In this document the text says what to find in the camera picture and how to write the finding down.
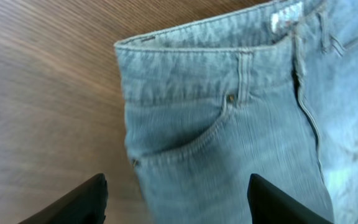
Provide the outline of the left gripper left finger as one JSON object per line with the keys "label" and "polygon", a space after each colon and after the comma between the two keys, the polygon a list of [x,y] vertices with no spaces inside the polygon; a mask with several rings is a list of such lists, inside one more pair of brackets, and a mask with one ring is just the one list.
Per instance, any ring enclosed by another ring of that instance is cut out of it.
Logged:
{"label": "left gripper left finger", "polygon": [[107,202],[108,183],[99,173],[20,224],[103,224]]}

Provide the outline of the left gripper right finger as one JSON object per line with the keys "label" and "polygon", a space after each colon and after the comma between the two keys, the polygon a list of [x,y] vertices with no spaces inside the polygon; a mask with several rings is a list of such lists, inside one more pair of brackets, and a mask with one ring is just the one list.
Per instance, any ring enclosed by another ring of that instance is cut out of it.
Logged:
{"label": "left gripper right finger", "polygon": [[253,224],[332,224],[258,174],[251,174],[247,199]]}

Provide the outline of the light blue denim shorts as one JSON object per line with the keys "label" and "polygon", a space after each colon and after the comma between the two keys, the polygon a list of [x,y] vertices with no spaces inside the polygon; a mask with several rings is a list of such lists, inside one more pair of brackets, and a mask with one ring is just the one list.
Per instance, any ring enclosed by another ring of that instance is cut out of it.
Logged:
{"label": "light blue denim shorts", "polygon": [[155,223],[250,223],[251,174],[358,223],[358,1],[271,1],[114,47]]}

